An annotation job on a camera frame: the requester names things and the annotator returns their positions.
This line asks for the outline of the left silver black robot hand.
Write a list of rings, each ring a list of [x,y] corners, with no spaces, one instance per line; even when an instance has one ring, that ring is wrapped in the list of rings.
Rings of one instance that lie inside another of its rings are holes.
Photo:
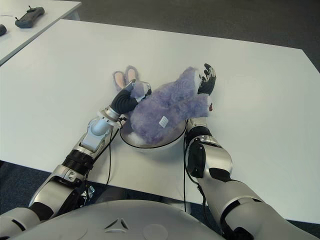
[[[113,99],[110,108],[117,114],[126,114],[135,109],[139,102],[151,95],[152,89],[148,82],[131,80]]]

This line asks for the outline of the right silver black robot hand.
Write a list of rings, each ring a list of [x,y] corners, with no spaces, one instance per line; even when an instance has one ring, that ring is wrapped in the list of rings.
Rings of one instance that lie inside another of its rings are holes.
[[[204,75],[199,76],[200,84],[199,84],[197,93],[207,94],[210,96],[214,90],[217,75],[216,75],[215,69],[207,63],[204,64],[203,73]]]

